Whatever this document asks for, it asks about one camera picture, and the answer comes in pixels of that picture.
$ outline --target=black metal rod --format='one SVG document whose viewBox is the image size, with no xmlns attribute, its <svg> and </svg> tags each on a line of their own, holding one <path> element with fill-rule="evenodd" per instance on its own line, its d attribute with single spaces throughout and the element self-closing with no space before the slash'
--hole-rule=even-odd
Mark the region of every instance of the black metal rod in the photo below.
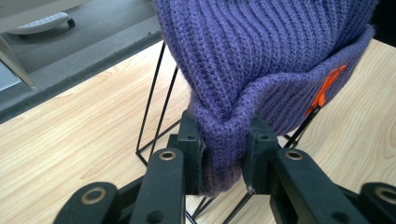
<svg viewBox="0 0 396 224">
<path fill-rule="evenodd" d="M 297 147 L 297 145 L 299 144 L 300 140 L 303 138 L 303 136 L 304 136 L 306 130 L 307 130 L 307 128 L 305 128 L 305 129 L 300 133 L 300 135 L 298 136 L 297 140 L 295 140 L 295 141 L 293 142 L 293 147 Z"/>
<path fill-rule="evenodd" d="M 224 220 L 223 224 L 228 224 L 230 221 L 235 217 L 235 215 L 242 209 L 243 206 L 250 200 L 250 198 L 253 196 L 253 194 L 245 194 L 245 196 L 242 198 L 242 200 L 236 205 L 236 207 L 233 209 L 233 211 L 230 213 L 230 215 L 227 216 L 227 218 Z"/>
<path fill-rule="evenodd" d="M 172 129 L 174 129 L 179 123 L 180 123 L 181 119 L 178 119 L 177 121 L 175 121 L 175 123 L 173 123 L 171 126 L 169 126 L 167 129 L 165 129 L 163 132 L 161 132 L 158 135 L 158 139 L 162 138 L 164 135 L 166 135 L 167 133 L 169 133 L 169 131 L 171 131 Z M 139 148 L 138 151 L 143 151 L 146 148 L 148 148 L 152 143 L 154 142 L 154 139 L 151 139 L 151 141 L 149 141 L 147 144 L 145 144 L 143 147 Z"/>
<path fill-rule="evenodd" d="M 161 132 L 158 135 L 158 139 L 161 139 L 164 135 L 166 135 L 167 133 L 169 133 L 169 131 L 171 131 L 172 129 L 174 129 L 179 123 L 180 123 L 181 119 L 177 120 L 175 123 L 173 123 L 171 126 L 169 126 L 167 129 L 165 129 L 163 132 Z M 154 139 L 151 139 L 151 141 L 149 141 L 147 144 L 145 144 L 142 148 L 140 148 L 139 150 L 136 151 L 136 155 L 137 157 L 143 162 L 143 164 L 145 164 L 145 166 L 148 166 L 148 161 L 146 161 L 146 159 L 142 156 L 142 151 L 145 150 L 146 148 L 148 148 L 152 143 L 154 142 Z"/>
<path fill-rule="evenodd" d="M 209 201 L 207 201 L 207 203 L 206 203 L 204 206 L 202 206 L 202 208 L 201 208 L 200 210 L 198 210 L 198 213 L 197 213 L 196 216 L 198 217 L 202 212 L 204 212 L 204 210 L 205 210 L 213 201 L 215 201 L 216 197 L 218 197 L 218 196 L 215 196 L 215 197 L 209 199 Z"/>
<path fill-rule="evenodd" d="M 144 131 L 145 125 L 146 125 L 146 119 L 147 119 L 148 113 L 149 113 L 149 106 L 151 104 L 152 94 L 154 93 L 155 83 L 157 82 L 157 77 L 158 77 L 158 73 L 160 72 L 161 62 L 163 61 L 163 52 L 165 50 L 165 46 L 166 46 L 166 43 L 165 43 L 165 41 L 163 41 L 163 46 L 161 47 L 160 57 L 157 62 L 157 67 L 155 68 L 154 78 L 152 79 L 151 89 L 150 89 L 149 95 L 148 95 L 148 103 L 146 105 L 145 116 L 143 117 L 143 122 L 142 122 L 142 126 L 140 128 L 139 138 L 137 139 L 136 152 L 139 150 L 140 142 L 142 140 L 143 131 Z"/>
<path fill-rule="evenodd" d="M 190 223 L 197 224 L 195 219 L 190 215 L 189 212 L 186 212 L 186 218 L 189 220 Z"/>
<path fill-rule="evenodd" d="M 290 139 L 290 135 L 288 135 L 288 134 L 284 134 L 283 137 L 286 138 L 287 140 Z"/>
<path fill-rule="evenodd" d="M 163 125 L 163 117 L 165 116 L 166 107 L 168 107 L 169 99 L 171 98 L 172 89 L 173 89 L 174 84 L 175 84 L 177 72 L 178 72 L 178 67 L 176 66 L 175 72 L 174 72 L 173 77 L 172 77 L 171 84 L 169 86 L 168 93 L 166 94 L 165 103 L 163 105 L 163 112 L 161 113 L 161 116 L 160 116 L 160 122 L 158 122 L 157 131 L 156 131 L 155 136 L 154 136 L 154 141 L 152 142 L 151 151 L 149 153 L 148 160 L 151 158 L 151 155 L 154 152 L 155 144 L 157 143 L 158 135 L 160 133 L 161 126 Z"/>
<path fill-rule="evenodd" d="M 202 205 L 204 205 L 206 201 L 206 197 L 204 197 L 201 202 L 198 204 L 198 207 L 195 209 L 195 212 L 192 214 L 192 218 L 196 218 L 198 216 L 198 211 L 201 209 Z"/>
<path fill-rule="evenodd" d="M 294 143 L 294 141 L 297 139 L 297 137 L 301 134 L 304 133 L 304 130 L 308 128 L 309 124 L 311 121 L 315 118 L 317 113 L 320 111 L 321 107 L 317 106 L 315 107 L 314 111 L 312 111 L 308 117 L 304 120 L 304 122 L 300 125 L 300 127 L 297 129 L 297 131 L 293 134 L 293 136 L 289 139 L 289 141 L 285 144 L 284 147 L 290 147 L 291 144 Z"/>
</svg>

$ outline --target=wooden table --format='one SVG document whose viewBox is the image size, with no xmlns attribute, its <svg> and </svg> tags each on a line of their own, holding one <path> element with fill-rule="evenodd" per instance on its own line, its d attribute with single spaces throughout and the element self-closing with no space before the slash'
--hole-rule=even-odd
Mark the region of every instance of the wooden table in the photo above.
<svg viewBox="0 0 396 224">
<path fill-rule="evenodd" d="M 145 172 L 134 149 L 160 47 L 146 49 L 0 125 L 0 223 L 50 223 L 80 187 L 108 181 L 120 188 Z M 167 52 L 146 142 L 155 132 L 174 66 Z M 164 126 L 180 118 L 189 92 L 179 76 Z M 396 49 L 373 40 L 352 79 L 319 113 L 299 148 L 348 189 L 359 191 L 369 181 L 396 185 L 395 95 Z M 221 223 L 245 192 L 238 183 L 197 221 Z M 233 223 L 274 222 L 268 198 L 254 196 Z M 198 200 L 187 198 L 189 211 Z"/>
</svg>

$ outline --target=knit beanie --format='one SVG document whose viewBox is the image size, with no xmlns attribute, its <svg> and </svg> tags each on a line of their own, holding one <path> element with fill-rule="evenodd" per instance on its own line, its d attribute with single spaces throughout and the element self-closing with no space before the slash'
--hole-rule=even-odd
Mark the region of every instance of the knit beanie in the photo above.
<svg viewBox="0 0 396 224">
<path fill-rule="evenodd" d="M 207 149 L 201 193 L 241 175 L 259 115 L 277 135 L 347 83 L 374 34 L 376 0 L 154 0 L 164 39 L 191 86 Z"/>
</svg>

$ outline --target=purple knit beanie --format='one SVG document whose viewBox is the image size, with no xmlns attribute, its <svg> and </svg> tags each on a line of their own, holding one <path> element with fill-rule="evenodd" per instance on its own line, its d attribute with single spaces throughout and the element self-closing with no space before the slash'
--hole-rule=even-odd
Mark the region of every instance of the purple knit beanie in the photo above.
<svg viewBox="0 0 396 224">
<path fill-rule="evenodd" d="M 278 135 L 298 127 L 311 106 L 329 103 L 347 83 L 374 34 L 376 0 L 154 2 L 191 85 L 208 196 L 239 179 L 255 115 Z"/>
</svg>

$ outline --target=orange label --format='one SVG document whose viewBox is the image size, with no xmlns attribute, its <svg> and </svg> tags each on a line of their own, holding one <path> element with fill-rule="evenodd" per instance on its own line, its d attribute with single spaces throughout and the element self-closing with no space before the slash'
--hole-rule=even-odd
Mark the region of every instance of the orange label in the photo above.
<svg viewBox="0 0 396 224">
<path fill-rule="evenodd" d="M 306 111 L 305 113 L 306 116 L 309 115 L 318 105 L 323 106 L 326 103 L 326 90 L 330 88 L 330 86 L 341 75 L 341 73 L 343 73 L 344 70 L 346 70 L 346 68 L 347 68 L 346 65 L 342 65 L 338 69 L 334 69 L 330 72 L 329 76 L 326 78 L 317 96 L 315 97 L 314 102 L 312 102 L 312 105 L 309 106 L 308 110 Z"/>
</svg>

